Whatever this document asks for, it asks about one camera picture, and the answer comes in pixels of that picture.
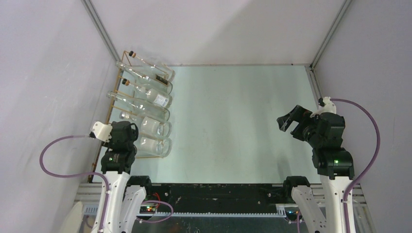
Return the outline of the clear bottle frosted cap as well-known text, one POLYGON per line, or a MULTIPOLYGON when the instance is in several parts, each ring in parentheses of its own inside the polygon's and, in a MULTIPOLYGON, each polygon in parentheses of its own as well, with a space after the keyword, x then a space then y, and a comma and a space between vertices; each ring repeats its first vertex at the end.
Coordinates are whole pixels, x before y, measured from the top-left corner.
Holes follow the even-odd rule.
POLYGON ((134 115, 125 111, 121 111, 120 119, 135 123, 138 126, 139 131, 155 136, 169 137, 172 131, 172 124, 169 121, 149 115, 147 113, 134 115))

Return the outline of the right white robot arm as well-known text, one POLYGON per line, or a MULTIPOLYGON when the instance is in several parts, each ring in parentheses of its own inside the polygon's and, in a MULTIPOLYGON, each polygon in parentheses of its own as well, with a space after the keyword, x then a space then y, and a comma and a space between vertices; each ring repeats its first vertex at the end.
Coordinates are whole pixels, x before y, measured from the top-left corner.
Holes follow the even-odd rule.
POLYGON ((314 115, 297 105, 276 121, 283 132, 296 121, 298 124, 291 135, 312 147, 312 162, 320 176, 326 213, 321 211, 304 177, 287 178, 290 185, 282 190, 284 200, 298 205, 300 213, 297 217, 304 219, 310 233, 354 233, 350 187, 354 179, 354 164, 351 154, 342 147, 344 118, 334 112, 314 115))

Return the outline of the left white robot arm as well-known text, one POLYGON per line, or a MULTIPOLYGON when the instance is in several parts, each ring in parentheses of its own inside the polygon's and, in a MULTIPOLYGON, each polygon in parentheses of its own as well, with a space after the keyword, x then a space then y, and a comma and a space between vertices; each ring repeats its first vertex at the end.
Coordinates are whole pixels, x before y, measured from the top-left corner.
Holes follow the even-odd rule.
POLYGON ((107 148, 101 159, 102 191, 93 233, 129 233, 143 202, 153 198, 154 190, 147 184, 129 184, 131 165, 137 148, 138 127, 129 121, 104 124, 96 121, 91 136, 107 148))

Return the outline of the long clear glass bottle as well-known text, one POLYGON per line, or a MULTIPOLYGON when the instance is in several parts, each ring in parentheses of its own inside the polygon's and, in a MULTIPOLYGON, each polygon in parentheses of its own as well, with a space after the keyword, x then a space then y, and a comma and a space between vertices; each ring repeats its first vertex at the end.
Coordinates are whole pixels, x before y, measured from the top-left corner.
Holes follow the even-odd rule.
POLYGON ((140 113, 147 113, 152 116, 169 120, 170 111, 157 105, 150 103, 147 100, 125 96, 116 92, 109 91, 107 97, 114 100, 115 105, 130 113, 138 115, 140 113))

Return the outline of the clear bottle white label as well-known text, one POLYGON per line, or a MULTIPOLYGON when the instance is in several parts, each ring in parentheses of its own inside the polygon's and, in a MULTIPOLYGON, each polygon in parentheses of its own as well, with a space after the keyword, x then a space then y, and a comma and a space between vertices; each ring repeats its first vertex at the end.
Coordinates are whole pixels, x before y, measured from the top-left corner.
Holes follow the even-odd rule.
POLYGON ((134 83, 125 78, 122 79, 121 83, 132 88, 136 98, 147 100, 150 103, 165 109, 168 109, 172 104, 172 97, 170 94, 160 91, 150 84, 134 83))

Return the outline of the clear bottle black label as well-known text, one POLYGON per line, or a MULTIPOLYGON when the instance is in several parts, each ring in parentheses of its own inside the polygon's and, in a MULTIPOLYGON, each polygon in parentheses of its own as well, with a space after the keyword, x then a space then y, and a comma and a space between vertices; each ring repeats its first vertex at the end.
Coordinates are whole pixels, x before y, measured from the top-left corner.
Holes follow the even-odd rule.
POLYGON ((160 74, 153 73, 152 71, 140 67, 133 67, 122 62, 116 62, 116 66, 133 76, 139 84, 150 84, 167 94, 172 92, 173 84, 160 74))

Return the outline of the clear bottle black cork top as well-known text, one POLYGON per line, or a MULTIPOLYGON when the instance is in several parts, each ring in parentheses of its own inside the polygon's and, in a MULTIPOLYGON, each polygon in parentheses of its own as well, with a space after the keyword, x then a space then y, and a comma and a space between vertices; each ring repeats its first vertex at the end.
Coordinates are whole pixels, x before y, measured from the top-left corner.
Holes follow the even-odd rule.
POLYGON ((155 59, 153 57, 142 57, 132 50, 128 52, 128 56, 132 58, 134 66, 144 67, 145 69, 150 70, 152 73, 155 73, 170 82, 175 78, 175 71, 159 59, 155 59))

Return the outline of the left electronics board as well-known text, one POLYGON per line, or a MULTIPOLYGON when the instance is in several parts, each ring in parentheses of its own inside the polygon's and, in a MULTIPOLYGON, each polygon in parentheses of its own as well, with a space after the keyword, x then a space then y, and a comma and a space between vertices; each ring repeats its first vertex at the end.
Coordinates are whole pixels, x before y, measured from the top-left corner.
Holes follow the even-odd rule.
POLYGON ((139 214, 154 214, 157 211, 157 206, 152 206, 152 205, 142 205, 140 207, 139 214))

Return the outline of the electronics board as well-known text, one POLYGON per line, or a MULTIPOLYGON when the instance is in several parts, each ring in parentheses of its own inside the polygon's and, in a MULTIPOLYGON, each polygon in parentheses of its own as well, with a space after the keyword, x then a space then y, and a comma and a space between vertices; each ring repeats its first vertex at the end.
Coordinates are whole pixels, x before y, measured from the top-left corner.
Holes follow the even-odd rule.
POLYGON ((139 214, 154 214, 157 211, 157 206, 152 206, 152 205, 142 205, 140 207, 139 214))
POLYGON ((293 210, 293 211, 287 211, 286 215, 288 218, 292 218, 292 217, 297 217, 299 213, 300 213, 299 210, 293 210))

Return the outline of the right electronics board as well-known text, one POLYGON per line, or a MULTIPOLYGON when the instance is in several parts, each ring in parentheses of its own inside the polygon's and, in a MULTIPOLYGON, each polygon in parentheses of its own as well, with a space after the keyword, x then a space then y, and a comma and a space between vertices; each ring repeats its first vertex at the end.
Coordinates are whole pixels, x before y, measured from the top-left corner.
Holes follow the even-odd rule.
POLYGON ((297 217, 299 213, 300 213, 299 210, 293 210, 293 211, 287 211, 286 215, 288 218, 292 218, 292 217, 297 217))

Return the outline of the aluminium frame rail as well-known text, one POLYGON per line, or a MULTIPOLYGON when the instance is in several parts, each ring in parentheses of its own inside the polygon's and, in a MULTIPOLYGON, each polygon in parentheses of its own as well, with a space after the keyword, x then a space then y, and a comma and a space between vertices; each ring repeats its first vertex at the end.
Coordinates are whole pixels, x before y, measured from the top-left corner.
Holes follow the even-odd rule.
MULTIPOLYGON (((324 191, 321 187, 320 184, 311 184, 312 188, 312 193, 315 201, 318 203, 318 205, 321 208, 326 207, 326 201, 324 197, 324 191)), ((80 187, 78 188, 77 194, 75 196, 75 202, 77 201, 82 201, 86 205, 90 205, 91 208, 91 213, 96 213, 97 211, 97 206, 99 204, 99 199, 100 199, 100 193, 101 193, 101 184, 100 183, 84 183, 80 184, 80 187)), ((361 207, 366 207, 366 199, 363 195, 361 187, 355 186, 353 189, 353 206, 355 207, 355 210, 360 209, 361 207)), ((204 217, 283 217, 286 216, 287 211, 292 211, 292 210, 297 210, 297 204, 284 204, 280 207, 280 212, 278 214, 236 214, 236 215, 211 215, 211 214, 175 214, 173 213, 172 216, 184 216, 184 217, 197 217, 197 216, 204 216, 204 217)))

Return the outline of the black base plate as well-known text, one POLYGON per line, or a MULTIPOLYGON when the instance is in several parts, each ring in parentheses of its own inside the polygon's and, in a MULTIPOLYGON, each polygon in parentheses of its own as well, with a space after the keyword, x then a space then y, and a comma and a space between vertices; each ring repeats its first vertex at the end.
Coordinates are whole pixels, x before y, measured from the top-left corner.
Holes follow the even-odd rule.
POLYGON ((277 184, 153 184, 149 193, 169 203, 175 214, 278 214, 284 204, 294 204, 277 184))

